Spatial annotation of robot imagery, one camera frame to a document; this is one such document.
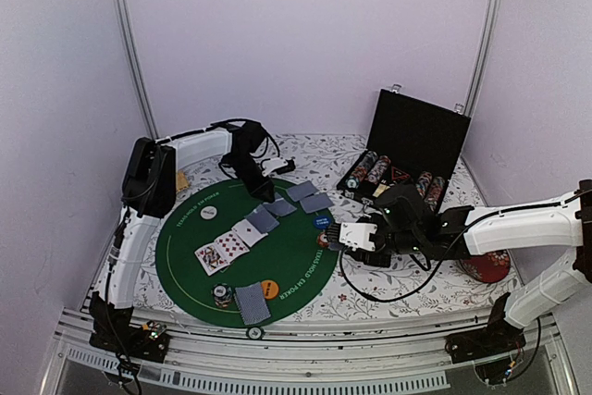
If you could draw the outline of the blue checked card deck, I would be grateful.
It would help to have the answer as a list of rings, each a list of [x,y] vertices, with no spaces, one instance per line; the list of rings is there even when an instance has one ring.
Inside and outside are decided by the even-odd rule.
[[[327,248],[333,252],[340,252],[343,249],[343,245],[339,242],[330,242]]]

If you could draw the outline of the blue small blind button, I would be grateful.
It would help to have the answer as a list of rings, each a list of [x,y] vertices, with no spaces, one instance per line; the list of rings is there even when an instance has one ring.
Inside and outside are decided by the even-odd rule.
[[[332,217],[328,215],[316,216],[313,220],[314,226],[321,230],[328,228],[332,222]]]

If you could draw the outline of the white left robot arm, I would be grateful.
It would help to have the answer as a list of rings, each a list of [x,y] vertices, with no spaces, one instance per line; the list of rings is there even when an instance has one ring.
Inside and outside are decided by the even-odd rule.
[[[277,148],[275,157],[265,157],[261,145]],[[275,188],[271,176],[295,169],[278,144],[258,121],[231,118],[210,126],[162,139],[141,137],[132,148],[121,186],[122,208],[106,259],[105,271],[92,293],[90,312],[105,322],[103,339],[117,352],[130,352],[137,345],[137,332],[119,313],[133,312],[133,290],[143,253],[160,221],[177,199],[177,174],[183,168],[218,156],[221,170],[228,168],[253,198],[272,203]]]

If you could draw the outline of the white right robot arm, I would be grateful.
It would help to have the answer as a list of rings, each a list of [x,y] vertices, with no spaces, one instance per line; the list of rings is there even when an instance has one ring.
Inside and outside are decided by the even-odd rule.
[[[569,300],[591,282],[591,182],[575,191],[530,204],[502,207],[451,207],[431,210],[411,184],[376,198],[376,212],[356,222],[331,223],[327,242],[345,253],[422,254],[442,263],[497,251],[540,247],[565,253],[519,290],[499,297],[487,325],[446,339],[458,361],[524,346],[524,329]]]

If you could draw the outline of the orange big blind button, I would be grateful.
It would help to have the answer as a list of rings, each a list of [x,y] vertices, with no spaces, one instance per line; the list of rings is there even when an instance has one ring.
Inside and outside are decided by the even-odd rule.
[[[276,281],[271,279],[266,279],[261,282],[261,287],[263,290],[264,298],[266,300],[273,300],[279,294],[279,285]]]

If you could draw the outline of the white dealer button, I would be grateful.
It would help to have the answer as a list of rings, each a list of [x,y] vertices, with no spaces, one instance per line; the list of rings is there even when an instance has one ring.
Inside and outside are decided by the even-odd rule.
[[[203,207],[200,211],[200,216],[204,220],[214,219],[217,215],[217,209],[212,205]]]

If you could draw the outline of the small chip stack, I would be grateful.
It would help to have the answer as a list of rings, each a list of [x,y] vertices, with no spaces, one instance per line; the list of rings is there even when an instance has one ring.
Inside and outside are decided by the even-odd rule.
[[[320,233],[319,236],[317,237],[317,243],[322,247],[322,248],[327,248],[328,247],[328,241],[327,241],[327,237],[324,233]]]

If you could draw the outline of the dealt cards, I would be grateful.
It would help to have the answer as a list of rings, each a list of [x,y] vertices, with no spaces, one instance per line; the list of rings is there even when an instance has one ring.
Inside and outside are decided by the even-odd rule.
[[[258,325],[271,317],[260,282],[237,287],[234,290],[234,298],[246,326]]]
[[[301,205],[305,214],[326,210],[334,205],[329,196],[318,190],[310,180],[289,187],[287,194],[292,201]]]

